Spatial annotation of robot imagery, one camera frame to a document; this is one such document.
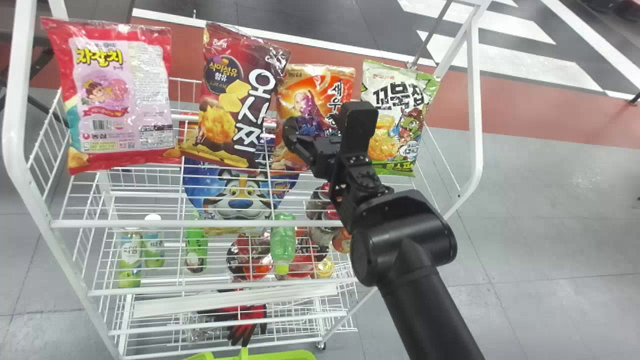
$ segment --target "chip bag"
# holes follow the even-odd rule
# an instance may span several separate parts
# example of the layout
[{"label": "chip bag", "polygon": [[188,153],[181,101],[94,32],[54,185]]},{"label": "chip bag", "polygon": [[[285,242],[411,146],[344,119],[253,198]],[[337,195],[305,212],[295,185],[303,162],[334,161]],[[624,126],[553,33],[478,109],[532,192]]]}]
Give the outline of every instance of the chip bag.
[{"label": "chip bag", "polygon": [[352,67],[317,64],[289,64],[285,77],[278,86],[278,129],[276,149],[273,153],[273,169],[306,170],[307,166],[282,142],[282,124],[289,117],[296,117],[301,135],[327,136],[337,134],[332,115],[351,100]]},{"label": "chip bag", "polygon": [[439,86],[430,74],[364,60],[360,98],[379,111],[369,141],[376,173],[413,176],[424,117]]},{"label": "chip bag", "polygon": [[171,30],[42,17],[60,67],[69,172],[180,163],[173,149]]},{"label": "chip bag", "polygon": [[290,52],[208,22],[198,132],[184,139],[182,154],[200,161],[258,169],[256,147],[271,93]]}]

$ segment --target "gray tile floor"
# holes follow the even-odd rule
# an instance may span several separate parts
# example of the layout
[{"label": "gray tile floor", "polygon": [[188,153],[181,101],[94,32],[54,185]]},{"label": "gray tile floor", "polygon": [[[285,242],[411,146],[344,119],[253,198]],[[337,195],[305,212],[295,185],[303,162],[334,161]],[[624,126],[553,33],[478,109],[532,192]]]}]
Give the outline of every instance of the gray tile floor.
[{"label": "gray tile floor", "polygon": [[[467,134],[433,133],[465,179]],[[486,358],[637,359],[640,209],[632,208],[640,151],[501,135],[484,141],[481,184],[449,220],[459,255],[441,273]],[[454,188],[444,164],[421,156],[446,207]],[[109,359],[0,168],[0,359]],[[298,348],[320,360],[407,358],[379,295],[355,322],[359,333],[335,335],[324,352]]]}]

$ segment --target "dark red chip bag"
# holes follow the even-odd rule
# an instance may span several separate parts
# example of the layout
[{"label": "dark red chip bag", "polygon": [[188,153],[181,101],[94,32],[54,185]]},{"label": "dark red chip bag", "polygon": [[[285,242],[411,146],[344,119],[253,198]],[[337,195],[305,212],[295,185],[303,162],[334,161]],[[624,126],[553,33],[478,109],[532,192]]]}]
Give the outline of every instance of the dark red chip bag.
[{"label": "dark red chip bag", "polygon": [[43,17],[60,67],[71,174],[180,163],[169,107],[171,29]]},{"label": "dark red chip bag", "polygon": [[182,154],[208,163],[257,169],[255,151],[262,119],[290,52],[208,22],[203,54],[198,131],[186,134]]}]

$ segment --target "black table leg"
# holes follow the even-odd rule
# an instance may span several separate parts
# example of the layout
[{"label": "black table leg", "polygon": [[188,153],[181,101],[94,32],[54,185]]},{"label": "black table leg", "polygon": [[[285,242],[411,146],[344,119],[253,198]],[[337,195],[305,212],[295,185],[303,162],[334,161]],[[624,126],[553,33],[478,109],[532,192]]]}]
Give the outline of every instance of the black table leg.
[{"label": "black table leg", "polygon": [[634,96],[633,99],[629,100],[629,104],[635,105],[638,102],[638,99],[640,99],[640,92],[637,93],[636,96]]}]

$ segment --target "orange snack bag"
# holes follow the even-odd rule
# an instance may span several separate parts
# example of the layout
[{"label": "orange snack bag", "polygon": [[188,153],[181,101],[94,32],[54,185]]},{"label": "orange snack bag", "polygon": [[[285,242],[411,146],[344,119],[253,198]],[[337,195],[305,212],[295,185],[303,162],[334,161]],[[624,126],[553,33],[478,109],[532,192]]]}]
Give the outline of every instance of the orange snack bag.
[{"label": "orange snack bag", "polygon": [[318,64],[289,64],[278,86],[278,129],[273,165],[275,170],[306,170],[302,159],[282,142],[282,124],[296,117],[301,135],[328,136],[338,133],[332,115],[351,100],[356,70]]}]

